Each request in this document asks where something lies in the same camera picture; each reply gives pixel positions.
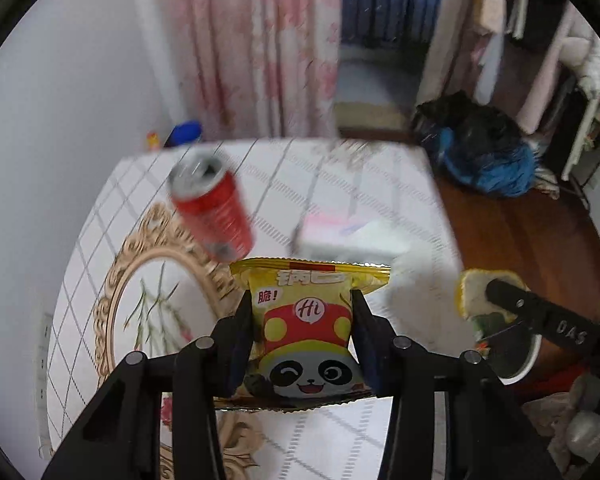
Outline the red soda can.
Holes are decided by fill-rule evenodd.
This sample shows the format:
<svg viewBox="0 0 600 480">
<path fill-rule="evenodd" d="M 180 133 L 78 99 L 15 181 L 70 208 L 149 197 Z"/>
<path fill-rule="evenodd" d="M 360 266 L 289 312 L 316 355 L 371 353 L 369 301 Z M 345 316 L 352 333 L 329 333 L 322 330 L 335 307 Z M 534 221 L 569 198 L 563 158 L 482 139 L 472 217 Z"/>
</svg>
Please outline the red soda can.
<svg viewBox="0 0 600 480">
<path fill-rule="evenodd" d="M 170 199 L 183 224 L 215 261 L 246 258 L 254 245 L 249 216 L 230 164 L 209 151 L 187 154 L 170 171 Z"/>
</svg>

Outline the blue lid jar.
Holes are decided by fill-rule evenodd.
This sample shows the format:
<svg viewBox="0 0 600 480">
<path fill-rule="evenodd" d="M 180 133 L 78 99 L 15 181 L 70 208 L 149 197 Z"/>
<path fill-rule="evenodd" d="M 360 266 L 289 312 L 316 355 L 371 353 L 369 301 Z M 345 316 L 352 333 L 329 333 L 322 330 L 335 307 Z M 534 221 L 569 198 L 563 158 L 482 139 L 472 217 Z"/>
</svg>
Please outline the blue lid jar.
<svg viewBox="0 0 600 480">
<path fill-rule="evenodd" d="M 178 146 L 198 142 L 202 136 L 200 122 L 191 120 L 176 125 L 164 142 L 165 148 L 177 148 Z"/>
</svg>

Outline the yellow panda snack bag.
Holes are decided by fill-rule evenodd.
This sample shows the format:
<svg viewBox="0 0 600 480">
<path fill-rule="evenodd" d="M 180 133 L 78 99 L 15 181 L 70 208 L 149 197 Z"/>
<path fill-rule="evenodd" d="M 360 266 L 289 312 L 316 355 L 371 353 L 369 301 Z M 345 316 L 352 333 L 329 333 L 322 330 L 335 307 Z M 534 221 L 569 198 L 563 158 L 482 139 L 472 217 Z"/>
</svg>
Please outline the yellow panda snack bag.
<svg viewBox="0 0 600 480">
<path fill-rule="evenodd" d="M 388 266 L 258 257 L 230 273 L 251 292 L 254 341 L 242 384 L 216 406 L 294 411 L 372 394 L 350 351 L 351 290 L 386 286 Z"/>
</svg>

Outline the white wall socket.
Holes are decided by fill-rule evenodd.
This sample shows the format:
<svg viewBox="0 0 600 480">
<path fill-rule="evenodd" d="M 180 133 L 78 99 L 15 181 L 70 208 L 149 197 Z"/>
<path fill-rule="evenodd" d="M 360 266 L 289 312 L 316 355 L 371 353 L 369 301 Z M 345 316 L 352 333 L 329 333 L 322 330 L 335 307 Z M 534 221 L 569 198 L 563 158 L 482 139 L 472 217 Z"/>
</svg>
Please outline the white wall socket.
<svg viewBox="0 0 600 480">
<path fill-rule="evenodd" d="M 52 333 L 53 317 L 44 312 L 38 326 L 38 348 L 35 360 L 35 407 L 38 419 L 38 456 L 49 462 L 52 458 L 53 447 L 50 440 L 50 427 L 47 413 L 47 357 Z"/>
</svg>

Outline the white round trash bin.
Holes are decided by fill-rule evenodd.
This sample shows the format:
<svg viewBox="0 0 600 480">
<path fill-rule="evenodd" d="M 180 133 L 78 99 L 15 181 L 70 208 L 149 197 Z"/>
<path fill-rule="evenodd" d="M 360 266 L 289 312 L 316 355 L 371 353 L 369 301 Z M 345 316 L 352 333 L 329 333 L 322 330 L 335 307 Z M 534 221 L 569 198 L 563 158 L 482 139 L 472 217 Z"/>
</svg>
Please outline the white round trash bin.
<svg viewBox="0 0 600 480">
<path fill-rule="evenodd" d="M 508 386 L 520 382 L 539 356 L 542 336 L 519 320 L 508 320 L 500 312 L 479 314 L 470 319 L 476 350 Z"/>
</svg>

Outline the white patterned tablecloth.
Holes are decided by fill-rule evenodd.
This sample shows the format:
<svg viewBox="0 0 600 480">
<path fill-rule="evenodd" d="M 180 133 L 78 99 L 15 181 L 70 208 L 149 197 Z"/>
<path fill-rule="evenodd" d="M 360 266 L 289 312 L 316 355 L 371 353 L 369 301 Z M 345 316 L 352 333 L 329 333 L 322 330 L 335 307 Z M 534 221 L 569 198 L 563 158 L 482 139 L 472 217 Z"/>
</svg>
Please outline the white patterned tablecloth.
<svg viewBox="0 0 600 480">
<path fill-rule="evenodd" d="M 210 259 L 166 192 L 181 148 L 123 159 L 76 242 L 50 343 L 48 426 L 60 448 L 87 401 L 133 350 L 155 358 L 211 333 L 250 290 L 253 361 L 289 333 L 342 335 L 321 303 L 361 285 L 373 314 L 457 356 L 471 331 L 454 304 L 460 255 L 425 152 L 395 143 L 237 141 L 209 151 L 235 171 L 256 237 L 248 260 Z M 313 310 L 279 300 L 313 296 Z"/>
</svg>

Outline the yellow lemon peel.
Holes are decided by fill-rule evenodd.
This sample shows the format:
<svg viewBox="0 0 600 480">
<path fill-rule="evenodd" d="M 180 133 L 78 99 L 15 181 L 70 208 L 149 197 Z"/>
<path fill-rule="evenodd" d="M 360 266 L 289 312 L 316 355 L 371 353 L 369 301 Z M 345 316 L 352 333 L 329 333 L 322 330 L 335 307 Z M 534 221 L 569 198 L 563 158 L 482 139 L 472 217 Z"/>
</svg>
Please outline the yellow lemon peel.
<svg viewBox="0 0 600 480">
<path fill-rule="evenodd" d="M 486 286 L 493 280 L 502 280 L 522 290 L 528 290 L 519 275 L 507 270 L 468 269 L 460 274 L 456 285 L 455 303 L 458 313 L 464 320 L 478 315 L 498 313 L 506 323 L 513 323 L 516 315 L 510 313 L 486 299 Z"/>
</svg>

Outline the pink floral curtain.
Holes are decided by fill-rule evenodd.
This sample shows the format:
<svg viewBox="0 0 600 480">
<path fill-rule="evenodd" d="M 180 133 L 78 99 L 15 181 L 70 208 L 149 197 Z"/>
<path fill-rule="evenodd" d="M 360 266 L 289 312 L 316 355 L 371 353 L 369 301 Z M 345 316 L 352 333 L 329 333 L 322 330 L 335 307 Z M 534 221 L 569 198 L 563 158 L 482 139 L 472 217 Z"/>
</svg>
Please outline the pink floral curtain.
<svg viewBox="0 0 600 480">
<path fill-rule="evenodd" d="M 342 0 L 161 0 L 185 105 L 207 141 L 325 138 Z"/>
</svg>

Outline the small orange bottle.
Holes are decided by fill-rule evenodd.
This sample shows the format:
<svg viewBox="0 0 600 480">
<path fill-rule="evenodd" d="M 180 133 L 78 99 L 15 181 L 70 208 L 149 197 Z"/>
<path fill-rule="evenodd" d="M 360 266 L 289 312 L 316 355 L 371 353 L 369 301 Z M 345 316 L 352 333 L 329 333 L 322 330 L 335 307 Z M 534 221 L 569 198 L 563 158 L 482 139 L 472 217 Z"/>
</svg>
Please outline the small orange bottle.
<svg viewBox="0 0 600 480">
<path fill-rule="evenodd" d="M 162 148 L 162 143 L 160 140 L 160 136 L 155 131 L 151 131 L 146 136 L 146 148 L 148 151 L 160 151 Z"/>
</svg>

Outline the white pink box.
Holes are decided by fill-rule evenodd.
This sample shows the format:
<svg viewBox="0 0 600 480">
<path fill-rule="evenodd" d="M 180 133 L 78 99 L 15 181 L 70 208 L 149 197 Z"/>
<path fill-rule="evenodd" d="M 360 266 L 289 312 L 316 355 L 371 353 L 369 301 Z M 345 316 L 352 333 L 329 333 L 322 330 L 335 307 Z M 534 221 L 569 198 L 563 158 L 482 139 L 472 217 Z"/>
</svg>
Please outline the white pink box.
<svg viewBox="0 0 600 480">
<path fill-rule="evenodd" d="M 413 245 L 388 220 L 307 214 L 294 231 L 291 253 L 304 260 L 390 266 Z"/>
</svg>

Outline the clothes rack with coats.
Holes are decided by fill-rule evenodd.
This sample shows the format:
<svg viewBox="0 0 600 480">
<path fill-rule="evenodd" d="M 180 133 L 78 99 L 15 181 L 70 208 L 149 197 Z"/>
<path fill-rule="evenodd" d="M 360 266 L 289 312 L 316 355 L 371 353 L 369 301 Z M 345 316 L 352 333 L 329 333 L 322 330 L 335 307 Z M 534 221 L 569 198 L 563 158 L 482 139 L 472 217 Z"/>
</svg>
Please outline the clothes rack with coats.
<svg viewBox="0 0 600 480">
<path fill-rule="evenodd" d="M 516 122 L 557 194 L 600 144 L 600 35 L 570 0 L 441 0 L 416 106 L 459 91 Z"/>
</svg>

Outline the blue black clothes pile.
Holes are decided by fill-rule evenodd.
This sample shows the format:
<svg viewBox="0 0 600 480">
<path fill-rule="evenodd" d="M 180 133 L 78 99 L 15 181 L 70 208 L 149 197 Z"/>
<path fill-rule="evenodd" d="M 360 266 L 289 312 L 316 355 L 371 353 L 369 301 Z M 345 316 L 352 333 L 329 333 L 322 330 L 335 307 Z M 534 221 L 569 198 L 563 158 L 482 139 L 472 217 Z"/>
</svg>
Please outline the blue black clothes pile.
<svg viewBox="0 0 600 480">
<path fill-rule="evenodd" d="M 533 186 L 535 157 L 516 122 L 463 91 L 417 105 L 411 130 L 432 166 L 465 188 L 519 197 Z"/>
</svg>

